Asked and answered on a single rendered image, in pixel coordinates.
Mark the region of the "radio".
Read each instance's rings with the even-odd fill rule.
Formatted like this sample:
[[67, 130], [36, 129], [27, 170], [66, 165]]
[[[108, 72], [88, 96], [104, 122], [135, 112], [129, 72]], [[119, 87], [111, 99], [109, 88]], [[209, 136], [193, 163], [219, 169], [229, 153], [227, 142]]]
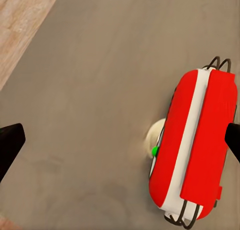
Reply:
[[[212, 64], [217, 59], [217, 66]], [[220, 68], [228, 61], [228, 71]], [[172, 97], [154, 155], [149, 190], [165, 219], [189, 230], [220, 200], [228, 151], [225, 133], [234, 123], [238, 90], [231, 60], [186, 73]], [[191, 220], [189, 226], [185, 219]]]

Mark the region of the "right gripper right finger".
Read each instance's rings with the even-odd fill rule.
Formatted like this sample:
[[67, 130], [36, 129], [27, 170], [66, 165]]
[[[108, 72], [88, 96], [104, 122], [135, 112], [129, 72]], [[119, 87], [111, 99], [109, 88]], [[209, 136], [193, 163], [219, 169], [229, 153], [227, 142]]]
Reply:
[[240, 162], [240, 125], [229, 123], [225, 133], [225, 142]]

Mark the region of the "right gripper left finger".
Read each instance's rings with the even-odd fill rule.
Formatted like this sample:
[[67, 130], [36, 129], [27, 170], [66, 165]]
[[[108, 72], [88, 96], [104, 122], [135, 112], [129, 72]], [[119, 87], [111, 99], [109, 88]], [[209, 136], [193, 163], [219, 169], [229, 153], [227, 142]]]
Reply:
[[0, 182], [26, 141], [21, 123], [0, 128]]

